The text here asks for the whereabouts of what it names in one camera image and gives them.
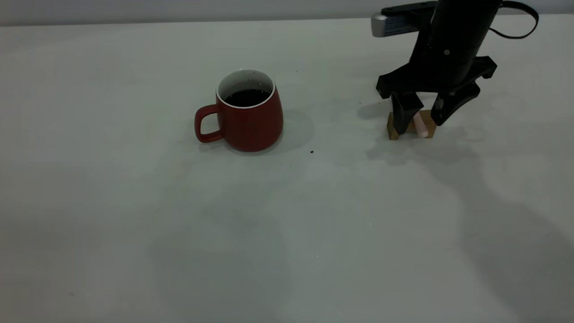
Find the coffee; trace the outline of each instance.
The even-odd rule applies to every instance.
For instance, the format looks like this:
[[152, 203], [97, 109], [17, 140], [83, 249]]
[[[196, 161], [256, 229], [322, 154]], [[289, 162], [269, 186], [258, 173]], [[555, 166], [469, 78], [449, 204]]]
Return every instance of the coffee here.
[[267, 100], [271, 94], [262, 90], [243, 90], [231, 94], [225, 102], [238, 107], [254, 106]]

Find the tabletop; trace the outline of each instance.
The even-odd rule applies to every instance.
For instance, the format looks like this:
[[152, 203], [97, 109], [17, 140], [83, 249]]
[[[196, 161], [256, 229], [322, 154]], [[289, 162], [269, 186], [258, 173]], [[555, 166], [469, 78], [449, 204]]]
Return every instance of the tabletop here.
[[[390, 141], [416, 34], [368, 19], [0, 28], [2, 321], [571, 321], [572, 33], [489, 33], [480, 96]], [[239, 68], [281, 93], [258, 153], [193, 131]]]

